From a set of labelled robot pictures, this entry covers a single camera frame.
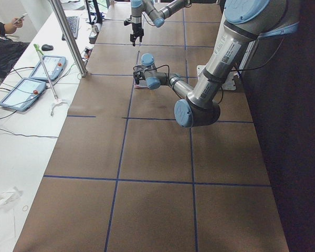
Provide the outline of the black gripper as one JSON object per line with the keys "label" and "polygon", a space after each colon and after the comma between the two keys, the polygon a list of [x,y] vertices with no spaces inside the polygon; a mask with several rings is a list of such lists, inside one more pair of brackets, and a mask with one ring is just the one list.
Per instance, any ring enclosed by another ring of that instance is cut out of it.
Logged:
{"label": "black gripper", "polygon": [[135,47],[136,36],[139,36],[139,42],[142,42],[143,39],[143,28],[142,23],[132,23],[133,34],[130,35],[130,42],[132,46]]}
{"label": "black gripper", "polygon": [[145,80],[144,69],[142,69],[142,67],[140,67],[140,66],[134,66],[133,67],[133,78],[134,78],[136,85],[139,85],[140,81],[144,81]]}

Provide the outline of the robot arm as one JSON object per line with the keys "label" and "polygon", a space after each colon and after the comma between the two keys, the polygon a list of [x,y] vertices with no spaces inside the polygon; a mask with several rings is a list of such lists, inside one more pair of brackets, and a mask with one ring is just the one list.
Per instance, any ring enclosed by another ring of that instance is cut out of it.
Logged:
{"label": "robot arm", "polygon": [[218,120],[221,112],[213,98],[249,43],[294,33],[299,24],[300,7],[301,1],[226,1],[220,36],[195,87],[175,73],[158,72],[151,54],[142,55],[141,64],[134,67],[135,82],[143,79],[151,90],[167,85],[181,96],[174,106],[179,125],[210,125]]}
{"label": "robot arm", "polygon": [[189,7],[191,1],[172,1],[165,7],[157,10],[154,7],[153,1],[134,0],[131,3],[131,15],[130,18],[124,21],[124,26],[132,25],[132,34],[130,35],[130,42],[135,46],[135,41],[139,38],[142,41],[144,36],[144,29],[142,28],[142,13],[146,13],[154,26],[161,27],[165,20],[172,16],[174,13],[184,7]]}

